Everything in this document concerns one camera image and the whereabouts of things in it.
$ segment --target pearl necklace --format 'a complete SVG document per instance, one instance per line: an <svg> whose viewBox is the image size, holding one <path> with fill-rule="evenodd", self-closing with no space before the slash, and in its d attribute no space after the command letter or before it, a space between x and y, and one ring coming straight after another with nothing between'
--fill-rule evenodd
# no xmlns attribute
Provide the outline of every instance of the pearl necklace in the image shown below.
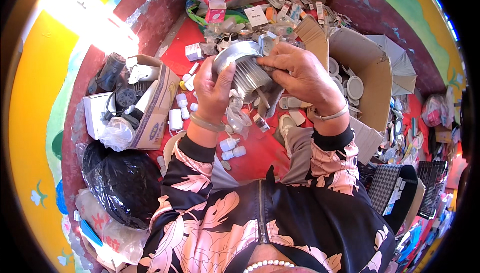
<svg viewBox="0 0 480 273"><path fill-rule="evenodd" d="M278 259L270 259L270 260L263 260L259 261L256 263L251 264L251 266L248 266L247 269L243 270L243 273L249 273L253 271L254 269L265 266L265 265L276 265L276 266L283 266L283 267L288 267L288 268L293 268L295 267L294 264L290 263L289 261L283 261L283 260L278 260Z"/></svg>

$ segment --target aluminum heat sink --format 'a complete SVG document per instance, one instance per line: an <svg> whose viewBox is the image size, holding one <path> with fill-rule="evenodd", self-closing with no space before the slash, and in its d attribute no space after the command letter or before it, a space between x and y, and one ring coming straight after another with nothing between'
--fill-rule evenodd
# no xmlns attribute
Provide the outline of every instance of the aluminum heat sink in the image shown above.
<svg viewBox="0 0 480 273"><path fill-rule="evenodd" d="M261 86L272 83L272 78L259 66L255 60L261 56L256 42L238 42L224 49L213 61L214 76L223 71L232 61L237 64L233 76L232 88L237 90L244 102L253 102L252 93Z"/></svg>

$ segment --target black plastic bag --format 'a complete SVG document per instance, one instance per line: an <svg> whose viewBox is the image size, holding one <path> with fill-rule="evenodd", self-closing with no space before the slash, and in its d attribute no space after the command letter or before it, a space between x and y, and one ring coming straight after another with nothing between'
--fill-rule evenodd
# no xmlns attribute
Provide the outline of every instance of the black plastic bag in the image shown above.
<svg viewBox="0 0 480 273"><path fill-rule="evenodd" d="M148 228L159 205L161 174L144 152L114 152L96 140L86 148L82 168L88 189L112 218L132 228Z"/></svg>

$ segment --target black cuff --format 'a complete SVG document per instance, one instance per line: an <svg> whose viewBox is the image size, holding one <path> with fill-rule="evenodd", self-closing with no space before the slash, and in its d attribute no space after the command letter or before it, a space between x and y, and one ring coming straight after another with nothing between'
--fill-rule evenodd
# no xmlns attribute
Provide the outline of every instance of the black cuff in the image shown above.
<svg viewBox="0 0 480 273"><path fill-rule="evenodd" d="M313 142L323 151L335 151L350 144L350 142L353 140L353 132L349 124L344 132L333 137L323 136L318 133L317 130L313 130L312 138Z"/></svg>
<svg viewBox="0 0 480 273"><path fill-rule="evenodd" d="M180 140L178 143L179 149L188 157L197 162L213 162L215 160L216 148L205 148L199 144L195 144L188 135Z"/></svg>

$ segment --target jacket sleeve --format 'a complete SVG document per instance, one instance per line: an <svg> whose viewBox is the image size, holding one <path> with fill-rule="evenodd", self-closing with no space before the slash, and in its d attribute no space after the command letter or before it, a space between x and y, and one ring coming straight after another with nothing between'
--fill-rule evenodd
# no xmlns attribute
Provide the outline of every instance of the jacket sleeve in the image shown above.
<svg viewBox="0 0 480 273"><path fill-rule="evenodd" d="M162 225L165 220L159 217L167 212L176 214L205 204L212 189L211 177L215 148L205 148L195 144L185 135L173 148L167 173L161 185L159 209L153 214L153 225Z"/></svg>
<svg viewBox="0 0 480 273"><path fill-rule="evenodd" d="M326 187L335 192L354 196L359 190L357 180L358 148L354 143L350 125L337 136L325 137L313 131L310 172L307 175L310 186Z"/></svg>

